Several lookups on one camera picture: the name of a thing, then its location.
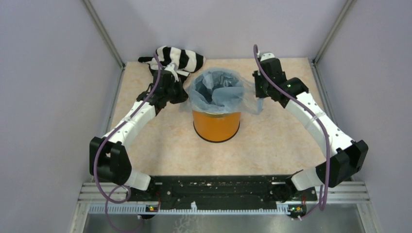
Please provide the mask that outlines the translucent blue plastic bag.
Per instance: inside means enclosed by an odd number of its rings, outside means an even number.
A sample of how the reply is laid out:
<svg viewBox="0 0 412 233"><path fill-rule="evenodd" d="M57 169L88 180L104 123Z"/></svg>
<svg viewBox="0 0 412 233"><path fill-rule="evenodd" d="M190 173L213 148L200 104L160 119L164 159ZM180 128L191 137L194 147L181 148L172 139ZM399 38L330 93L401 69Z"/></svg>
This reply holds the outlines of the translucent blue plastic bag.
<svg viewBox="0 0 412 233"><path fill-rule="evenodd" d="M185 91L189 97L180 104L181 112L247 112L259 115L263 109L263 99L256 97L255 83L234 70L217 67L206 69L189 83Z"/></svg>

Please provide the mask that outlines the orange trash bin gold rim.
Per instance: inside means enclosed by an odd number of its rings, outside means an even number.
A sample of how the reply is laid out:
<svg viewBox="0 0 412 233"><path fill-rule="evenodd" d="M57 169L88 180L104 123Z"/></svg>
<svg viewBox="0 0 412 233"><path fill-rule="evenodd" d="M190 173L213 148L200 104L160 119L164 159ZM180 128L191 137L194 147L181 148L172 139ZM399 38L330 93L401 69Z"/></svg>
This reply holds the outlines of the orange trash bin gold rim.
<svg viewBox="0 0 412 233"><path fill-rule="evenodd" d="M193 127L203 140L221 143L233 138L240 128L241 112L207 113L192 110Z"/></svg>

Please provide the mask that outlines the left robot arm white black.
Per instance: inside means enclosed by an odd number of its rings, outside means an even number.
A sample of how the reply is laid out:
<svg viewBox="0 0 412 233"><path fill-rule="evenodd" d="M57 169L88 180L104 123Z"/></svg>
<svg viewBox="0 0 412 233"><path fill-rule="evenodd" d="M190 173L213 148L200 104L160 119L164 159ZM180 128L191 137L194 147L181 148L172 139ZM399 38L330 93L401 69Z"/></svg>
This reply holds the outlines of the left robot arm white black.
<svg viewBox="0 0 412 233"><path fill-rule="evenodd" d="M154 198L156 188L150 184L151 176L132 167L127 149L143 127L168 103L187 100L175 64L156 70L153 83L142 92L131 110L102 137L94 137L89 144L89 171L100 181L112 182L137 189L143 200Z"/></svg>

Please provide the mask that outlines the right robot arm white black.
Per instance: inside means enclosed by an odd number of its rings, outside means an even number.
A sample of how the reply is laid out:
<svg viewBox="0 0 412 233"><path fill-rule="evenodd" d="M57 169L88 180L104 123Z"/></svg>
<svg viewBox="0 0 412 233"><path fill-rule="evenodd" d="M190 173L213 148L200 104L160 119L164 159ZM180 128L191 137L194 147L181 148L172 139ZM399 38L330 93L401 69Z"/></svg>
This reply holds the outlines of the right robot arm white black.
<svg viewBox="0 0 412 233"><path fill-rule="evenodd" d="M345 134L314 100L309 88L299 78L286 78L280 60L272 54L257 59L254 71L257 98L271 98L295 116L317 142L326 161L298 171L274 188L279 201L298 200L305 190L323 186L334 188L362 168L368 145Z"/></svg>

